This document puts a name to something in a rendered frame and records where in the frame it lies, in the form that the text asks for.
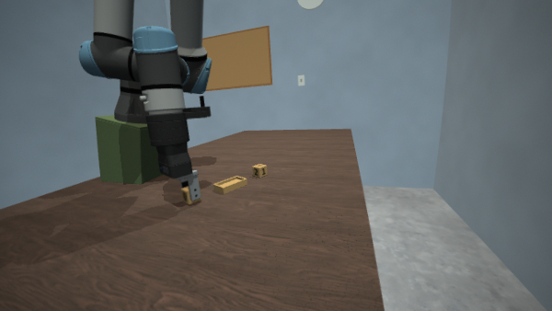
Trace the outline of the tan wooden cube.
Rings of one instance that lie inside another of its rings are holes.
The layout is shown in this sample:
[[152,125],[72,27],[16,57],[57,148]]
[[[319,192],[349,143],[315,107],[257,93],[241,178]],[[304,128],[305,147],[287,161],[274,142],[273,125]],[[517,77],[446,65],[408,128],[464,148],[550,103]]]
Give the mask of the tan wooden cube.
[[186,202],[187,204],[193,204],[194,202],[201,201],[201,198],[199,198],[198,200],[195,200],[195,201],[190,200],[189,187],[181,189],[181,193],[182,193],[183,201]]
[[252,168],[253,168],[253,176],[254,177],[262,178],[264,176],[267,176],[267,166],[266,165],[258,164],[258,165],[253,166]]

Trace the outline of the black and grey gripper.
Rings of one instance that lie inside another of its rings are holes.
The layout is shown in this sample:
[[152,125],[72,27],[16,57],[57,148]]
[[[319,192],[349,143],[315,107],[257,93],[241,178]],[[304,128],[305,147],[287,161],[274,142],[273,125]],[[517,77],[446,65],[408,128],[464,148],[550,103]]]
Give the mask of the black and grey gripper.
[[[185,108],[183,89],[161,88],[142,91],[151,146],[156,146],[160,173],[180,180],[181,188],[188,187],[190,200],[201,198],[198,170],[192,170],[188,153],[190,140],[187,119],[211,117],[210,107]],[[183,177],[184,176],[184,177]],[[187,180],[188,179],[188,180]]]

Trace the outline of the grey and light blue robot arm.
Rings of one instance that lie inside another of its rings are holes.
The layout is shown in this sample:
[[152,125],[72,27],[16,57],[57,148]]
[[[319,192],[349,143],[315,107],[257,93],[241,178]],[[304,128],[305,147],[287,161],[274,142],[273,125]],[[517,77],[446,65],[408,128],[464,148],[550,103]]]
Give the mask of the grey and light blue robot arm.
[[202,46],[203,0],[170,0],[171,30],[141,27],[132,42],[133,9],[134,0],[94,0],[94,36],[81,44],[79,61],[90,75],[120,79],[115,120],[147,124],[142,91],[203,94],[212,60]]

